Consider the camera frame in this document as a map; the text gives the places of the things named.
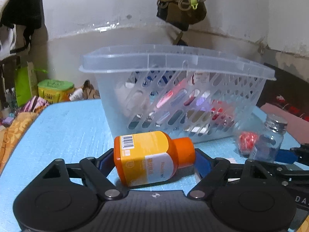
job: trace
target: glass jar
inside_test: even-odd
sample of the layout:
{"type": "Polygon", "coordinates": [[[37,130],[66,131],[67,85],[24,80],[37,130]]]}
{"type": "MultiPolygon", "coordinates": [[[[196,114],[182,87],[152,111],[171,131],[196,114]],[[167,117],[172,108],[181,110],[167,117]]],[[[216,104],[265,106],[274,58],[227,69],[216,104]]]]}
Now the glass jar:
{"type": "Polygon", "coordinates": [[[280,116],[267,115],[264,128],[249,159],[273,163],[281,147],[287,124],[288,122],[280,116]]]}

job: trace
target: orange bottle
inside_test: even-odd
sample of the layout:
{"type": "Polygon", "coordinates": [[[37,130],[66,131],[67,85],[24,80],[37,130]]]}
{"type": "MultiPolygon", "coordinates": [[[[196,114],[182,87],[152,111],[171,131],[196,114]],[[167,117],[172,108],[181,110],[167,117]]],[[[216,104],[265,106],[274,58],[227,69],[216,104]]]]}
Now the orange bottle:
{"type": "Polygon", "coordinates": [[[190,138],[161,131],[123,135],[114,140],[114,162],[122,184],[132,187],[168,180],[194,164],[195,150],[190,138]]]}

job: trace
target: silver metal lid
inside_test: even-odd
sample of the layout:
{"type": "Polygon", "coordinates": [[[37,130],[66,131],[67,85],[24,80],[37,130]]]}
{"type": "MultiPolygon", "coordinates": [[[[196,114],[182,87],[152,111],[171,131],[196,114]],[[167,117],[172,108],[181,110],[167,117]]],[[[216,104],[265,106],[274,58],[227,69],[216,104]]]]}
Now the silver metal lid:
{"type": "Polygon", "coordinates": [[[287,125],[288,121],[280,116],[268,114],[266,117],[265,126],[277,133],[284,134],[286,132],[287,125]]]}

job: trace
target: green lid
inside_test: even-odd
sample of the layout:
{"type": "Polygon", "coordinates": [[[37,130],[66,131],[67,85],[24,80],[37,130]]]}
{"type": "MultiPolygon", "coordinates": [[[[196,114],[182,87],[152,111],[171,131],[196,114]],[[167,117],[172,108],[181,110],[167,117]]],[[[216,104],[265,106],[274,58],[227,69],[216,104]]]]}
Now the green lid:
{"type": "Polygon", "coordinates": [[[69,81],[46,79],[42,82],[39,82],[38,87],[64,91],[73,88],[74,84],[69,81]]]}

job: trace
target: ribbed black surface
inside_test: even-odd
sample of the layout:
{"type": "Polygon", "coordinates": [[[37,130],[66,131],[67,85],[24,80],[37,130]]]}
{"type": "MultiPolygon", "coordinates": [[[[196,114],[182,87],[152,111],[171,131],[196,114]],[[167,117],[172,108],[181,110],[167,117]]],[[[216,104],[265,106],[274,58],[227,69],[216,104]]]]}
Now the ribbed black surface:
{"type": "Polygon", "coordinates": [[[236,232],[218,221],[206,203],[186,198],[183,191],[130,191],[122,200],[107,202],[93,221],[75,230],[103,231],[236,232]]]}

